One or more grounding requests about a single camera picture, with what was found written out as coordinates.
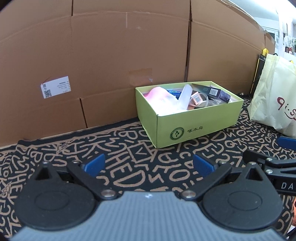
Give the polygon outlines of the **white orange medicine box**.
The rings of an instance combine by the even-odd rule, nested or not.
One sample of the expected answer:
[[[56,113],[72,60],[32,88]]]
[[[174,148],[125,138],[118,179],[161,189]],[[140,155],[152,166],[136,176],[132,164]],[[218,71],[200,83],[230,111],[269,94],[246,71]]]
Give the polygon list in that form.
[[[204,100],[201,97],[201,94],[199,92],[194,92],[191,95],[187,110],[192,110],[192,109],[195,109],[195,108],[201,108],[201,107],[203,107],[203,105],[204,105]]]

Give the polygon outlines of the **clear plastic cup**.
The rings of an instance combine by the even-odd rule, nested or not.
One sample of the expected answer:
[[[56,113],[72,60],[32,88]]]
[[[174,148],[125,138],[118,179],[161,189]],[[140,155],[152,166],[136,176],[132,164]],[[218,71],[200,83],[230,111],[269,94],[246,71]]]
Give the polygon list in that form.
[[[182,110],[187,110],[189,106],[193,108],[203,108],[208,105],[208,97],[202,93],[197,85],[186,84],[178,99],[178,107]]]

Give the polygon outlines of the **blue printed box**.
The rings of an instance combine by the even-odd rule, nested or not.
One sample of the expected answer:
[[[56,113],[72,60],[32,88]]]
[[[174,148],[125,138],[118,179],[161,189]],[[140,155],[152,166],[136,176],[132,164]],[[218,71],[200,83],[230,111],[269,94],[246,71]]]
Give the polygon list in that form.
[[[176,91],[176,90],[168,90],[168,93],[173,95],[176,99],[179,99],[182,92],[181,91]]]

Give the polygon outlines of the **patterned black tan rug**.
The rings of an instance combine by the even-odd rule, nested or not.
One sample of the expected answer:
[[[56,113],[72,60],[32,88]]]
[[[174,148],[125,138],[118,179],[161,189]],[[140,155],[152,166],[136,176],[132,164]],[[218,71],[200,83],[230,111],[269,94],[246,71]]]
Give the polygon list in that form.
[[[245,150],[279,159],[295,158],[295,151],[277,144],[278,132],[250,121],[249,103],[245,98],[234,126],[162,149],[153,146],[136,118],[58,137],[19,140],[1,148],[1,233],[11,237],[21,229],[15,199],[43,161],[64,168],[68,162],[105,154],[106,168],[98,178],[122,192],[188,188],[201,180],[193,167],[194,154],[237,167],[243,166]]]

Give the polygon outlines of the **cream tote bag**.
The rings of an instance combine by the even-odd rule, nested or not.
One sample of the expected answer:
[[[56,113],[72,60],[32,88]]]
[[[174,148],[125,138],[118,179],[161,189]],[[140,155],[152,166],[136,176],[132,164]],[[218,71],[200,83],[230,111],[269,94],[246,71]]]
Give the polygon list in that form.
[[[267,54],[247,109],[251,121],[295,138],[295,63]]]

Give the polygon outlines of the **lime green shoe box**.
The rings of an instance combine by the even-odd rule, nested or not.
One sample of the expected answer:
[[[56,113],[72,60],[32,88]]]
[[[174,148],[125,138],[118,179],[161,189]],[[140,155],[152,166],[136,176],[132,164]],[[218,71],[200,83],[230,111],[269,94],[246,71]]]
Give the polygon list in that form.
[[[144,95],[155,87],[162,87],[166,90],[182,90],[186,83],[160,84],[135,89],[138,118],[156,148],[185,142],[236,124],[243,99],[212,81],[198,81],[196,84],[216,87],[225,91],[231,96],[230,103],[186,110],[170,115],[159,115]]]

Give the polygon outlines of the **white shipping label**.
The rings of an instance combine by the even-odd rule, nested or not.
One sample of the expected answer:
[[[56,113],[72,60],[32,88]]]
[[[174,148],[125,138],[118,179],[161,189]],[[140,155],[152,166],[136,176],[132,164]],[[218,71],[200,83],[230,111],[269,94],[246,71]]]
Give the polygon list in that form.
[[[61,77],[41,84],[43,98],[49,98],[71,91],[69,77]]]

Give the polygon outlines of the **black yellow flat box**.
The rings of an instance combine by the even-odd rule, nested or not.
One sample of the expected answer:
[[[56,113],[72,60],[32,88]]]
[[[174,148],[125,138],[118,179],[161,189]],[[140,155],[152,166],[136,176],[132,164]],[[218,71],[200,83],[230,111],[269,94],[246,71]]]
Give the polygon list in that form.
[[[267,56],[268,53],[269,53],[268,49],[264,48],[262,53],[259,55],[259,58],[258,58],[258,61],[257,61],[257,66],[256,66],[256,69],[255,69],[254,80],[253,80],[252,87],[251,87],[251,90],[250,90],[250,95],[251,96],[253,96],[254,93],[255,93],[255,89],[256,89],[256,87],[258,85],[260,76],[262,74],[262,70],[264,68],[266,56]]]

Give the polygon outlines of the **large brown cardboard box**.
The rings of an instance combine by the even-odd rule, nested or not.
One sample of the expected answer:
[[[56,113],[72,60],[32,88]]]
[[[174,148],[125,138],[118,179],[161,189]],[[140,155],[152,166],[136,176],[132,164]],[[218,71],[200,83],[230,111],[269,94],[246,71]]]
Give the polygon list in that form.
[[[275,41],[231,1],[11,1],[1,10],[1,145],[136,116],[135,88],[248,93]],[[44,99],[41,84],[69,77]]]

